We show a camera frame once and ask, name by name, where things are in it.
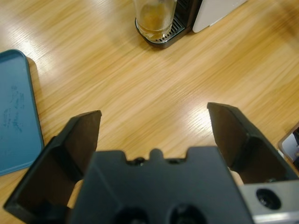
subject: screw hole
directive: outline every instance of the screw hole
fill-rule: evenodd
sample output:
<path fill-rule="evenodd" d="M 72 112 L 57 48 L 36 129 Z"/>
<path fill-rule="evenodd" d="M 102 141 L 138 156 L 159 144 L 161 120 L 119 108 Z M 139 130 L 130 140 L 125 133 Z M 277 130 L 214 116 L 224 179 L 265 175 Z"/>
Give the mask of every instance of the screw hole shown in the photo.
<path fill-rule="evenodd" d="M 269 189 L 259 189 L 256 191 L 259 202 L 268 209 L 278 210 L 281 208 L 279 197 Z"/>
<path fill-rule="evenodd" d="M 180 204 L 173 210 L 170 224 L 206 224 L 206 219 L 196 207 Z"/>
<path fill-rule="evenodd" d="M 127 164 L 131 166 L 142 166 L 146 160 L 143 157 L 138 157 L 132 161 L 127 161 Z"/>
<path fill-rule="evenodd" d="M 167 161 L 169 164 L 177 165 L 177 164 L 181 164 L 182 162 L 184 162 L 185 159 L 167 159 L 166 161 Z"/>

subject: wood grain surface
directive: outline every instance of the wood grain surface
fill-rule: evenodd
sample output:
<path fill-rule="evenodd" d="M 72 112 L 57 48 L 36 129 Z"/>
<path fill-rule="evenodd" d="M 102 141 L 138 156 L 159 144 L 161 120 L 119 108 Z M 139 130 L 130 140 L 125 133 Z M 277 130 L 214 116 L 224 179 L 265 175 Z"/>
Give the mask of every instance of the wood grain surface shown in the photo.
<path fill-rule="evenodd" d="M 239 107 L 275 146 L 299 121 L 299 0 L 249 0 L 165 50 L 134 18 L 132 0 L 0 0 L 0 51 L 29 58 L 45 143 L 92 110 L 97 150 L 129 159 L 214 145 L 207 102 Z M 25 172 L 0 177 L 0 206 Z M 20 221 L 1 208 L 0 223 Z"/>

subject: blue plastic lid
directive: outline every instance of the blue plastic lid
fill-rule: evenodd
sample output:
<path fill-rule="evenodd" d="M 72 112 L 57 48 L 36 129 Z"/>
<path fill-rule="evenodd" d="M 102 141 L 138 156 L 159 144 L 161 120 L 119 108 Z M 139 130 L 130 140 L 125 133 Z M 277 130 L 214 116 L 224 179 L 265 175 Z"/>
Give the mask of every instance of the blue plastic lid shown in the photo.
<path fill-rule="evenodd" d="M 30 166 L 43 148 L 30 70 L 18 50 L 0 53 L 0 175 Z"/>

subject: metal grate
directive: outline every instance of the metal grate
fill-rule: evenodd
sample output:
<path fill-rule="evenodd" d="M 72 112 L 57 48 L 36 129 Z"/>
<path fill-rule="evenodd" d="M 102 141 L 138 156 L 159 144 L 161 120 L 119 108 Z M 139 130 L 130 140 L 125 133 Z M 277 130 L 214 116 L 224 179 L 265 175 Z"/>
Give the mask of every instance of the metal grate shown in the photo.
<path fill-rule="evenodd" d="M 173 36 L 181 32 L 185 27 L 182 25 L 182 23 L 178 20 L 176 16 L 173 18 L 172 27 L 170 32 L 163 38 L 151 41 L 153 43 L 165 43 L 169 39 L 171 39 Z"/>
<path fill-rule="evenodd" d="M 190 0 L 178 0 L 180 6 L 185 10 L 187 10 L 187 8 L 189 7 L 189 2 Z"/>

